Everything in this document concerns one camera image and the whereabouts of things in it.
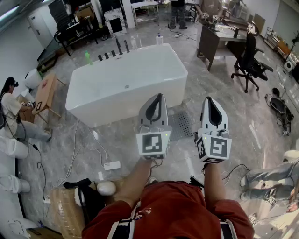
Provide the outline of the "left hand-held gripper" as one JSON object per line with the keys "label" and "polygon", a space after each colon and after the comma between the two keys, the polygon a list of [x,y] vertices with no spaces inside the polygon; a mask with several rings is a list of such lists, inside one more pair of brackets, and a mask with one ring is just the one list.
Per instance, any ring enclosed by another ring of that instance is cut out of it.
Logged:
{"label": "left hand-held gripper", "polygon": [[138,152],[145,160],[165,159],[171,141],[166,98],[159,93],[140,109],[136,142]]}

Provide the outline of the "perforated metal floor drain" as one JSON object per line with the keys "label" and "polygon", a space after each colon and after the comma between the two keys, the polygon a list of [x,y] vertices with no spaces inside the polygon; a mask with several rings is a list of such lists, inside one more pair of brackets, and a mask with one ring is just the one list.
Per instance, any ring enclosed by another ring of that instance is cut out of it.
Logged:
{"label": "perforated metal floor drain", "polygon": [[171,141],[193,137],[191,117],[186,111],[168,115],[169,126],[172,127]]}

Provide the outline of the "person's left forearm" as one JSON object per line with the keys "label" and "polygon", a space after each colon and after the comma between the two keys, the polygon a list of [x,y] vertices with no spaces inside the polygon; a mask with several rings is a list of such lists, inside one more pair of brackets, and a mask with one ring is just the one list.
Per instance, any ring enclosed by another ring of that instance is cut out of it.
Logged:
{"label": "person's left forearm", "polygon": [[147,183],[152,164],[152,160],[140,158],[133,170],[125,178],[121,189],[114,195],[114,200],[124,201],[133,209]]}

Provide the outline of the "white bathtub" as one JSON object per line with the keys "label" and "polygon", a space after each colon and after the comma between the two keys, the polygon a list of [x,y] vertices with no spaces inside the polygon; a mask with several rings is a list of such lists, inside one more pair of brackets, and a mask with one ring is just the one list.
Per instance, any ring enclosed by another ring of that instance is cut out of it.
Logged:
{"label": "white bathtub", "polygon": [[65,108],[94,128],[135,117],[148,99],[163,94],[182,103],[187,69],[170,44],[152,45],[95,61],[73,71]]}

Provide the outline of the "white power strip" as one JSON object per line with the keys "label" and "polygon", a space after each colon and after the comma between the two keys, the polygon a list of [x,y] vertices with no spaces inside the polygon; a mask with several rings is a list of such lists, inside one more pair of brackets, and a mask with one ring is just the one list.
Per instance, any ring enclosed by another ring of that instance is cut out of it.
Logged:
{"label": "white power strip", "polygon": [[114,162],[106,162],[104,164],[104,170],[114,170],[114,169],[120,169],[121,168],[121,162],[120,161],[114,161]]}

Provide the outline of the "black round pan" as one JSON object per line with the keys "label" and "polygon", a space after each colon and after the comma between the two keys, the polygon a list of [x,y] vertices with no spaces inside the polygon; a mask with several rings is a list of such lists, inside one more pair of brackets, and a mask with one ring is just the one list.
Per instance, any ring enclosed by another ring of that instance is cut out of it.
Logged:
{"label": "black round pan", "polygon": [[278,98],[275,98],[275,97],[271,97],[270,98],[270,105],[279,114],[285,114],[286,113],[286,106],[285,106],[284,101],[282,101]]}

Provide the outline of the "black office chair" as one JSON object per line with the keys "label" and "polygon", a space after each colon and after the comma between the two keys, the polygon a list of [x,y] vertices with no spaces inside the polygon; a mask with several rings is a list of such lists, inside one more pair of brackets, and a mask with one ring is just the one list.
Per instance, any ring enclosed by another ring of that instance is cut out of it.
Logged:
{"label": "black office chair", "polygon": [[268,77],[266,71],[273,72],[273,69],[265,63],[255,59],[257,52],[264,53],[263,50],[256,46],[256,37],[260,35],[257,25],[252,21],[248,24],[246,34],[246,47],[245,51],[237,58],[234,68],[241,70],[241,73],[231,74],[233,79],[235,76],[243,77],[246,79],[245,93],[248,93],[248,85],[251,82],[255,87],[256,91],[259,91],[259,86],[254,81],[254,78],[260,78],[263,81],[267,81]]}

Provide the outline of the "dark brown desk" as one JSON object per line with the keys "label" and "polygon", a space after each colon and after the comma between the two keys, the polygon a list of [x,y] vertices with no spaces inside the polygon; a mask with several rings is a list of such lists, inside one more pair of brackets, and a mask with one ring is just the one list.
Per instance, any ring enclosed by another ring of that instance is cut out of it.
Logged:
{"label": "dark brown desk", "polygon": [[209,61],[207,70],[210,71],[213,61],[217,57],[239,57],[245,50],[246,34],[239,28],[218,24],[215,27],[202,27],[198,53],[203,54]]}

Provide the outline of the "white round cushion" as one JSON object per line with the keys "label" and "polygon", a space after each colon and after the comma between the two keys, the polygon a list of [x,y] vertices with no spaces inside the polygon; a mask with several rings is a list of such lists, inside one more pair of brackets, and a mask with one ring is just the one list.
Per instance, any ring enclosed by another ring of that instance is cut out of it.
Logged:
{"label": "white round cushion", "polygon": [[100,182],[97,184],[97,191],[102,196],[112,196],[116,192],[116,186],[111,181]]}

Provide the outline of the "person's red shirt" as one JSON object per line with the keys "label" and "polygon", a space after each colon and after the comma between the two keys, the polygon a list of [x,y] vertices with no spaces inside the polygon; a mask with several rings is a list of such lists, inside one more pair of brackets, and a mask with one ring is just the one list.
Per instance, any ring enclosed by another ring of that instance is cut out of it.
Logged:
{"label": "person's red shirt", "polygon": [[82,239],[253,239],[254,229],[239,203],[223,199],[206,207],[199,187],[160,182],[144,188],[134,207],[119,200],[102,209]]}

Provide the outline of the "white cabinet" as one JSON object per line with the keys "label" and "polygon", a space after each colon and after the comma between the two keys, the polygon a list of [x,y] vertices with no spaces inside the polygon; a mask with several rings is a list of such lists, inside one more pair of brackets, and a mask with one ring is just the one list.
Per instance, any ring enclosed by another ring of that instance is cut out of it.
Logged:
{"label": "white cabinet", "polygon": [[125,21],[121,8],[112,9],[104,13],[105,23],[112,37],[125,35],[127,33]]}

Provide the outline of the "black bag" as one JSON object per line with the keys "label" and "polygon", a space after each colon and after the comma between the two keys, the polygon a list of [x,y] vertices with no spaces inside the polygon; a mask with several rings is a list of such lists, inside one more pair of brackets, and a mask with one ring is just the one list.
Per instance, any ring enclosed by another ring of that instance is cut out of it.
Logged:
{"label": "black bag", "polygon": [[94,220],[106,206],[103,196],[91,185],[92,181],[88,178],[75,183],[65,182],[63,184],[66,189],[74,189],[75,203],[81,207],[86,225]]}

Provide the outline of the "black table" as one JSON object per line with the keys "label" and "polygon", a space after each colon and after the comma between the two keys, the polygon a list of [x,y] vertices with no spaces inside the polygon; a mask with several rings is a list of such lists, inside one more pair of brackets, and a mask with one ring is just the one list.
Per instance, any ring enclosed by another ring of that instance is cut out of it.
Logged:
{"label": "black table", "polygon": [[68,56],[71,56],[71,54],[67,47],[72,48],[72,45],[76,42],[90,37],[95,41],[96,44],[98,44],[96,30],[93,28],[93,25],[90,24],[90,21],[87,18],[75,23],[70,27],[61,27],[54,34],[54,40],[62,45]]}

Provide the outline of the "large cardboard box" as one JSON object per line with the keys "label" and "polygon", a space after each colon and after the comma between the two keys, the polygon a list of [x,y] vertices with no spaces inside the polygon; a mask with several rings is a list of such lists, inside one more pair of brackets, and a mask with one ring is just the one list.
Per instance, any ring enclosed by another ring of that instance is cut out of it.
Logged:
{"label": "large cardboard box", "polygon": [[[124,179],[112,181],[116,186],[116,192],[120,190]],[[98,182],[92,181],[91,187],[97,190]],[[103,196],[105,205],[114,201],[113,196]],[[75,203],[74,189],[66,189],[64,186],[53,188],[50,192],[50,205],[56,225],[64,239],[82,239],[82,231],[86,224],[81,207]]]}

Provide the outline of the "small cardboard box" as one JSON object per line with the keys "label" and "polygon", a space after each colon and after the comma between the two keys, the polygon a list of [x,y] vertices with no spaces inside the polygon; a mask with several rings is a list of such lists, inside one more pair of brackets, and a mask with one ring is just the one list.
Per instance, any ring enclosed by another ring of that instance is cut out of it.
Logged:
{"label": "small cardboard box", "polygon": [[29,228],[26,229],[29,239],[64,239],[63,236],[48,228]]}

